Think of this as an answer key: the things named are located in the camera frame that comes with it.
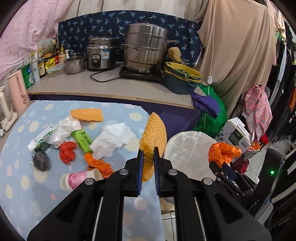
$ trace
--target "green can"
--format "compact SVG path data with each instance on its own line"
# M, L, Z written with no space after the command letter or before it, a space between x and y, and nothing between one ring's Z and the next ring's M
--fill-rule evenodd
M22 70L22 75L24 77L26 89L30 88L34 84L34 78L33 78L33 74L31 71L30 63L27 63L27 64L21 66L20 68L18 68L18 70L19 69Z

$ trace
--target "green toothpaste box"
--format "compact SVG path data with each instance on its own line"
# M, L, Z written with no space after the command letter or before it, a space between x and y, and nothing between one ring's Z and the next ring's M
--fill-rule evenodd
M80 147L83 155L85 155L85 153L87 152L92 153L92 150L89 148L90 144L92 143L92 140L89 137L89 135L85 132L85 130L80 129L77 131L73 131L72 136L76 141L77 145Z

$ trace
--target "paper cup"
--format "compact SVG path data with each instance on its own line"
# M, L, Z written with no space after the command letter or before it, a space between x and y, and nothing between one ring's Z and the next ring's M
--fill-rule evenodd
M69 191L74 190L87 178L93 178L96 181L98 181L98 180L102 180L103 176L98 169L92 169L90 171L68 174L65 177L65 184L66 184L67 190Z

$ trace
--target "white electric kettle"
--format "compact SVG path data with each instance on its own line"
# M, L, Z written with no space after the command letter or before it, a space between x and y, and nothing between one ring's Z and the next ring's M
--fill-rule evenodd
M0 87L0 125L8 131L17 120L17 113L12 110L12 100L5 94L5 87Z

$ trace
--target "blue polka dot tablecloth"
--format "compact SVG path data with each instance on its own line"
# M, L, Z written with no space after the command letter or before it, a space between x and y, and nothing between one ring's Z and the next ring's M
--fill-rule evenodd
M87 163L79 148L76 159L64 164L59 150L51 146L47 151L50 169L39 172L32 169L32 157L27 145L48 124L65 119L77 108L99 108L104 122L81 122L92 140L103 126L124 122L136 134L127 145L116 149L111 158L103 158L113 170L124 167L126 160L135 158L139 140L148 120L148 113L139 106L87 101L36 101L19 120L9 135L0 155L0 205L18 233L26 240L35 227L69 192L63 189L65 174L85 171ZM123 214L123 241L163 241L164 233L159 199L152 177L143 183L138 198L125 198Z

